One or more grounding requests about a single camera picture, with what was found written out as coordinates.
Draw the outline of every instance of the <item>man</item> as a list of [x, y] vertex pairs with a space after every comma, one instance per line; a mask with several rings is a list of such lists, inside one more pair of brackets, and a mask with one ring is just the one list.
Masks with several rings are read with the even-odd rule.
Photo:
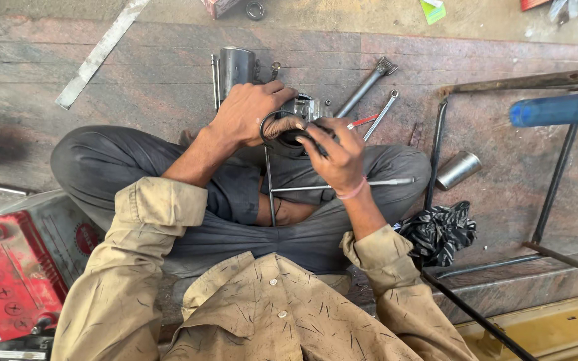
[[[475, 360], [420, 280], [411, 243], [386, 221], [425, 187], [420, 152], [365, 149], [345, 119], [323, 120], [339, 143], [297, 118], [273, 122], [267, 137], [294, 127], [311, 136], [296, 139], [310, 160], [272, 160], [278, 186], [333, 190], [286, 195], [277, 202], [286, 226], [263, 227], [270, 205], [260, 168], [239, 150], [260, 145], [260, 120], [296, 95], [279, 81], [233, 87], [188, 148], [125, 128], [67, 135], [52, 156], [55, 176], [103, 227], [114, 218], [69, 292], [53, 360], [158, 360], [153, 303], [163, 264], [201, 274], [163, 360]], [[417, 181], [372, 189], [364, 176]], [[367, 273], [382, 323], [318, 275], [348, 260]]]

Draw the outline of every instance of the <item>man's left hand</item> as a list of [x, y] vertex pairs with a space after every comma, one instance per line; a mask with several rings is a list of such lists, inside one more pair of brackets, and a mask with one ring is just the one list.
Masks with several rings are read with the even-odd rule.
[[[231, 88], [215, 119], [207, 127], [224, 139], [236, 142], [238, 147], [260, 145], [262, 119], [296, 96], [298, 91], [285, 87], [280, 80], [258, 86], [237, 84]], [[287, 116], [275, 121], [268, 120], [264, 134], [267, 139], [273, 139], [285, 130], [304, 127], [306, 124], [300, 117]]]

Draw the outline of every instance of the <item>rolled-up sleeve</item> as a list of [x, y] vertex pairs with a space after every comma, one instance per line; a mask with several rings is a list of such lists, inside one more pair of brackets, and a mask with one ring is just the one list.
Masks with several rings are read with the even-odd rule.
[[61, 312], [53, 360], [158, 360], [154, 308], [163, 257], [202, 224], [207, 190], [145, 177], [115, 196], [116, 216]]
[[477, 360], [422, 282], [411, 242], [385, 225], [358, 241], [346, 233], [341, 248], [367, 275], [380, 322], [423, 360]]

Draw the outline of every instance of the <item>knee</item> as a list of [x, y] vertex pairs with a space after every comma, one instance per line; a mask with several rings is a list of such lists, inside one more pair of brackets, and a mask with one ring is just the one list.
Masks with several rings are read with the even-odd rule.
[[425, 188], [431, 176], [431, 163], [429, 162], [429, 158], [425, 153], [416, 149], [413, 149], [413, 152], [407, 157], [409, 158], [409, 174], [417, 179], [416, 183], [422, 184], [422, 187]]
[[78, 173], [81, 159], [91, 151], [95, 138], [105, 126], [87, 126], [74, 129], [59, 141], [50, 157], [50, 168], [57, 182], [64, 186], [64, 181]]
[[424, 189], [431, 175], [431, 164], [425, 153], [410, 146], [394, 145], [386, 146], [383, 159], [387, 161], [385, 170], [393, 178], [415, 179], [414, 185], [417, 190]]

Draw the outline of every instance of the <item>black cloth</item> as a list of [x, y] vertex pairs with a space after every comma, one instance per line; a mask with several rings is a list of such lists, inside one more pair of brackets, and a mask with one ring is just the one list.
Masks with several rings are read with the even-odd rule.
[[[186, 148], [132, 128], [83, 127], [57, 144], [51, 168], [75, 203], [108, 230], [115, 216], [115, 193], [144, 176], [162, 175]], [[274, 187], [325, 184], [307, 157], [272, 154], [271, 168]], [[165, 257], [165, 272], [194, 277], [247, 250], [254, 257], [277, 252], [317, 274], [343, 272], [349, 266], [339, 243], [351, 224], [333, 190], [277, 193], [287, 201], [320, 207], [291, 226], [253, 226], [261, 169], [265, 169], [261, 146], [241, 149], [218, 168], [206, 185], [209, 198], [204, 222], [189, 227], [184, 237], [175, 241]], [[417, 179], [409, 185], [372, 187], [374, 200], [390, 224], [400, 219], [425, 189], [430, 171], [427, 156], [414, 148], [381, 145], [365, 149], [363, 172], [369, 180]], [[268, 192], [266, 179], [262, 193]]]
[[436, 206], [403, 221], [400, 233], [413, 243], [412, 257], [422, 257], [424, 267], [447, 267], [454, 252], [469, 247], [477, 239], [477, 223], [468, 218], [470, 202], [452, 207]]

